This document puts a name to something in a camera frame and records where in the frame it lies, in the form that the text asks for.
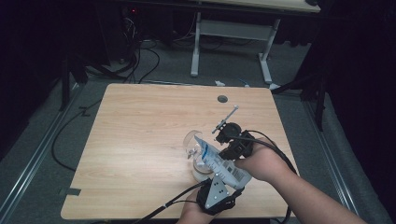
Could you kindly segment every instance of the forearm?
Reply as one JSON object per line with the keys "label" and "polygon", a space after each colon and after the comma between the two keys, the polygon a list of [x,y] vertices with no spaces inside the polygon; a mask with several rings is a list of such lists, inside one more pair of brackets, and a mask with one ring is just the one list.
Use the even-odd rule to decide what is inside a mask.
{"label": "forearm", "polygon": [[292,172],[279,176],[271,184],[302,223],[365,223]]}

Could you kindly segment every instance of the person's right hand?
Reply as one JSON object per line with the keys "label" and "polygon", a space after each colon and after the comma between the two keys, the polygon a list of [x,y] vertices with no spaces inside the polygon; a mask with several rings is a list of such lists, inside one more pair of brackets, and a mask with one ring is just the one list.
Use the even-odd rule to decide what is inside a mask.
{"label": "person's right hand", "polygon": [[[271,144],[266,138],[259,140]],[[288,165],[269,147],[255,143],[251,156],[237,160],[235,166],[248,171],[256,179],[272,183],[275,178],[291,172]]]}

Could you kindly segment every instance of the dark background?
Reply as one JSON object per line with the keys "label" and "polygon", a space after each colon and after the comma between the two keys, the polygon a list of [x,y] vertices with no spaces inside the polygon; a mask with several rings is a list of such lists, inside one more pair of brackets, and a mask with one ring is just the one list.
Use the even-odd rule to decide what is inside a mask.
{"label": "dark background", "polygon": [[[328,73],[326,90],[346,137],[395,221],[395,3],[337,0],[321,1],[320,5],[323,15],[348,16],[351,21],[334,24],[285,19],[276,43],[288,40],[296,46],[313,42],[297,79],[316,71]],[[100,64],[123,53],[118,52],[122,46],[111,42],[121,39],[120,34],[108,28],[121,29],[112,25],[118,21],[114,10],[91,4],[59,7],[45,0],[1,3],[0,158],[7,155],[30,116],[50,94],[67,52],[79,51]],[[167,44],[172,43],[173,30],[182,33],[191,24],[186,22],[191,20],[190,12],[153,10],[156,13],[143,10],[143,21],[150,27],[150,35]],[[104,21],[106,13],[112,15],[110,21]],[[301,88],[312,89],[309,84]]]}

